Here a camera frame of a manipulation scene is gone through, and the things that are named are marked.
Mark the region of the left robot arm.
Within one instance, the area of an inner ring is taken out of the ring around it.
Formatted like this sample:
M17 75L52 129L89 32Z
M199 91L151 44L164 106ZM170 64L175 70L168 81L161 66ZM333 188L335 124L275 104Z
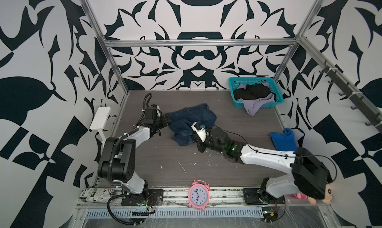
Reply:
M106 139L98 163L98 178L120 188L124 196L146 200L149 197L148 183L135 172L136 148L170 124L169 116L163 115L158 105L146 107L133 131Z

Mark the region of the dark blue denim skirt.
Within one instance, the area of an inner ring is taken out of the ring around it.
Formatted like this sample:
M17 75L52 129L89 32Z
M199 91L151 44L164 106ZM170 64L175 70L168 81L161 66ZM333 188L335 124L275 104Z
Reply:
M175 112L167 113L171 120L170 129L174 132L172 140L180 146L188 146L195 141L192 139L195 133L192 125L201 122L207 128L212 128L217 116L211 111L207 104L184 108Z

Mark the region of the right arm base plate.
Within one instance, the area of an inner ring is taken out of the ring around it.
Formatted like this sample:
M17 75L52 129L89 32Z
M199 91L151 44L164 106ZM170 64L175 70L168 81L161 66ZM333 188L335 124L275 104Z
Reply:
M243 188L243 197L247 205L283 204L285 197L275 198L261 188Z

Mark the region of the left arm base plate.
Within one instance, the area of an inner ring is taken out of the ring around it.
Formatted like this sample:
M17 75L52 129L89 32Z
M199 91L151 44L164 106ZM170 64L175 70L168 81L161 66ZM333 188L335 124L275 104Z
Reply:
M129 194L122 198L122 206L156 206L162 203L164 197L163 189L144 190L142 194Z

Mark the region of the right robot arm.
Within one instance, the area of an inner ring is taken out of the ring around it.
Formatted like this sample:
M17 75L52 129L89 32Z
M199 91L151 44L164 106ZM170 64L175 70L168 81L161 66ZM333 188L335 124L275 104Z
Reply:
M277 178L265 178L257 190L255 204L267 204L284 195L302 193L312 202L324 201L333 182L327 167L305 148L297 151L277 151L251 146L247 142L232 140L228 132L219 127L206 128L198 122L192 125L192 139L199 152L213 150L232 163L259 165L284 173Z

